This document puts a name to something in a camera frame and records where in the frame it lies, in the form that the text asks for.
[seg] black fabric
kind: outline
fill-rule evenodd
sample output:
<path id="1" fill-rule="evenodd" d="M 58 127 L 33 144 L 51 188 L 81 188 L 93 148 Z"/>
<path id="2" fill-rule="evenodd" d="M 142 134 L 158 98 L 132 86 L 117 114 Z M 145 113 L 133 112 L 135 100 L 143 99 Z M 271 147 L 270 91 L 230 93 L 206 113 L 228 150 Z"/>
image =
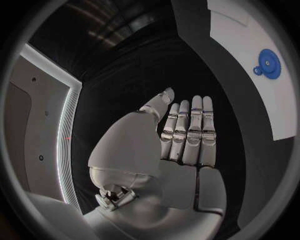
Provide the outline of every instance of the black fabric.
<path id="1" fill-rule="evenodd" d="M 227 213 L 218 239 L 239 230 L 237 217 L 245 187 L 245 153 L 233 109 L 208 66 L 177 35 L 175 22 L 142 29 L 99 59 L 84 74 L 75 114 L 72 174 L 83 213 L 98 206 L 98 189 L 89 176 L 89 156 L 106 130 L 125 114 L 172 87 L 175 102 L 211 96 L 217 132 L 217 163 L 227 191 Z M 166 117 L 161 121 L 162 131 Z"/>

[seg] blue plastic part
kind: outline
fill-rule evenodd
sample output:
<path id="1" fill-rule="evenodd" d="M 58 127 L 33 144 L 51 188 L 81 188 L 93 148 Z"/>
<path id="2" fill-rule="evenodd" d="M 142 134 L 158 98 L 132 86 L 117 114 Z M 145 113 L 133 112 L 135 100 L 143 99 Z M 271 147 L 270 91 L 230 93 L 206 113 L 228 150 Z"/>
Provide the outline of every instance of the blue plastic part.
<path id="1" fill-rule="evenodd" d="M 269 79 L 277 79 L 281 73 L 281 64 L 278 56 L 270 49 L 263 49 L 258 57 L 260 71 Z"/>
<path id="2" fill-rule="evenodd" d="M 256 74 L 258 76 L 263 74 L 263 72 L 259 66 L 256 66 L 255 68 L 253 68 L 253 72 L 254 72 L 254 74 Z"/>

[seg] led light strip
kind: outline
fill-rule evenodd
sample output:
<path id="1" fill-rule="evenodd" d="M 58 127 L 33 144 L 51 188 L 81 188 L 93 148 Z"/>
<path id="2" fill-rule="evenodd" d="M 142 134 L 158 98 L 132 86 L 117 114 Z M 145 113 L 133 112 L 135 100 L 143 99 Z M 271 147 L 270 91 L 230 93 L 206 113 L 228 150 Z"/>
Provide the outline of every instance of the led light strip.
<path id="1" fill-rule="evenodd" d="M 25 44 L 21 56 L 69 87 L 63 104 L 56 138 L 57 176 L 64 202 L 75 206 L 81 211 L 72 179 L 71 135 L 82 83 L 28 44 Z"/>

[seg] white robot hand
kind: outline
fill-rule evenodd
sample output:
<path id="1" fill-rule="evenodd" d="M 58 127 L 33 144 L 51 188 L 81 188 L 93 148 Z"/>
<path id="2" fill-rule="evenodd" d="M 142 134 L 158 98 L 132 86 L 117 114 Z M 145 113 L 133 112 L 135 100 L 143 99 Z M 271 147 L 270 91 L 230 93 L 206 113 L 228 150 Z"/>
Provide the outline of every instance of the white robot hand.
<path id="1" fill-rule="evenodd" d="M 173 99 L 167 88 L 119 119 L 89 158 L 96 212 L 129 239 L 211 239 L 225 215 L 212 99 L 194 96 L 191 111 L 187 100 L 174 103 L 159 138 L 157 124 Z M 97 225 L 99 235 L 104 226 Z"/>

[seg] robotic hand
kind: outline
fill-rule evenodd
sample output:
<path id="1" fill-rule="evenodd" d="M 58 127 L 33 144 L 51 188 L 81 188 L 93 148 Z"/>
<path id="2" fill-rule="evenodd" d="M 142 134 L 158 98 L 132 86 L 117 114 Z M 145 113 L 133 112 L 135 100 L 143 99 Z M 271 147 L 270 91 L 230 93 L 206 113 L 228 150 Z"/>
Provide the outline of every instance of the robotic hand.
<path id="1" fill-rule="evenodd" d="M 95 220 L 100 237 L 118 239 L 117 231 L 122 239 L 211 239 L 217 233 L 227 203 L 214 168 L 212 99 L 194 96 L 190 114 L 187 100 L 174 103 L 159 138 L 157 125 L 174 96 L 167 88 L 119 119 L 92 151 L 90 178 L 99 188 L 94 211 L 102 221 L 95 223 L 94 212 L 87 219 Z M 108 233 L 103 221 L 114 230 Z"/>

